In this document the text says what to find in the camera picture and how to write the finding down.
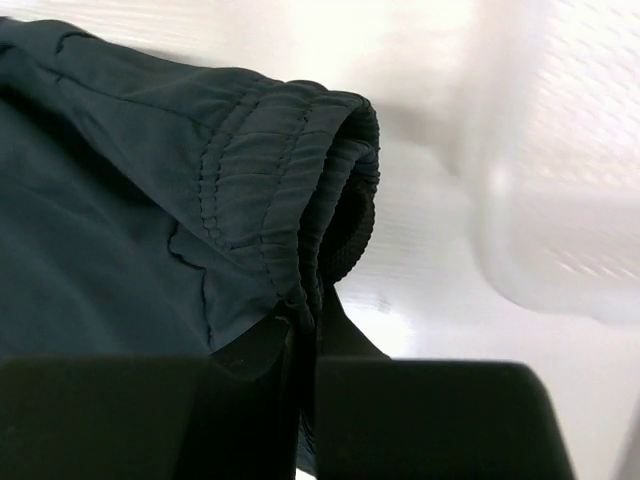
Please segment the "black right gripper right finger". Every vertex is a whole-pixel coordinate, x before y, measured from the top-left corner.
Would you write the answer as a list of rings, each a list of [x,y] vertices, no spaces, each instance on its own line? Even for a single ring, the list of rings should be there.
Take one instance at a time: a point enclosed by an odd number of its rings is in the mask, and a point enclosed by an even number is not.
[[[570,479],[546,387],[510,361],[393,360],[327,288],[315,374],[321,479]]]

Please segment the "dark navy shorts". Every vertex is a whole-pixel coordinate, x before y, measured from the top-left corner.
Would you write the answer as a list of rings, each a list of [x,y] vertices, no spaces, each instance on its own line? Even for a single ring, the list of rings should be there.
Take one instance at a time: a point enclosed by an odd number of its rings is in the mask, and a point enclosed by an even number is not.
[[[316,467],[322,311],[375,222],[370,101],[1,21],[1,354],[211,355],[301,334],[296,464]]]

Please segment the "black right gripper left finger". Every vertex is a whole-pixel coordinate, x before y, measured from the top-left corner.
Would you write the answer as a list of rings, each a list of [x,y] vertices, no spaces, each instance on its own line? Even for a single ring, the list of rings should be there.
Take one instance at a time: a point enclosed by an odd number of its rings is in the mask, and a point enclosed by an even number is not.
[[[1,365],[5,479],[290,479],[295,332],[267,317],[210,356]]]

